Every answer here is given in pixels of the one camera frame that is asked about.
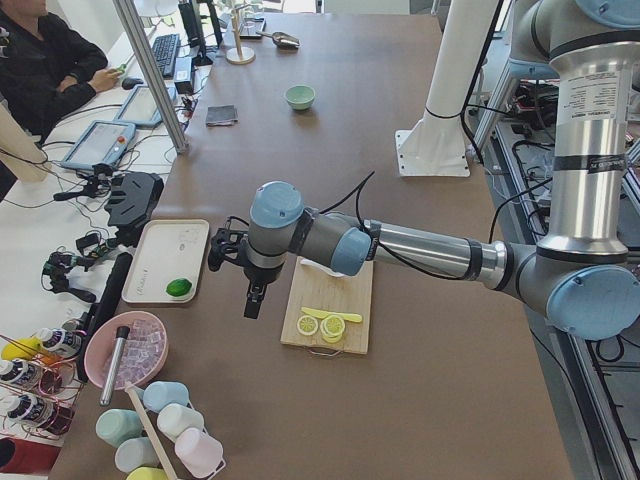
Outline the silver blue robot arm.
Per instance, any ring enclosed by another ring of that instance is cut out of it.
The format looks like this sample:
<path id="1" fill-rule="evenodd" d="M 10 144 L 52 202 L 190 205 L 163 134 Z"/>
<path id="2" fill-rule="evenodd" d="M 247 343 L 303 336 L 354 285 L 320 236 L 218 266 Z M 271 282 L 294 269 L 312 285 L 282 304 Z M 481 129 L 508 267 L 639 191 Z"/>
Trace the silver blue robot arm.
<path id="1" fill-rule="evenodd" d="M 639 314 L 639 283 L 618 239 L 625 133 L 639 60 L 635 1 L 518 1 L 511 59 L 549 65 L 559 77 L 552 202 L 535 245 L 482 243 L 306 207 L 292 185 L 261 186 L 240 241 L 250 281 L 245 313 L 256 317 L 288 254 L 346 275 L 368 260 L 428 276 L 479 281 L 521 300 L 557 329 L 601 340 Z"/>

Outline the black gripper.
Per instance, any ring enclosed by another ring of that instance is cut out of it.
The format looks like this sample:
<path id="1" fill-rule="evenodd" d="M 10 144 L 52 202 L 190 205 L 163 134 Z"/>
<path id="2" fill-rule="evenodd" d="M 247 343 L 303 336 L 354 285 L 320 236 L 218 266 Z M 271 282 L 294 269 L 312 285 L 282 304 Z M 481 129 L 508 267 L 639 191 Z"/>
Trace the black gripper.
<path id="1" fill-rule="evenodd" d="M 263 268 L 248 263 L 243 267 L 243 273 L 249 280 L 247 288 L 244 317 L 257 319 L 262 301 L 269 284 L 275 282 L 280 275 L 280 267 Z"/>

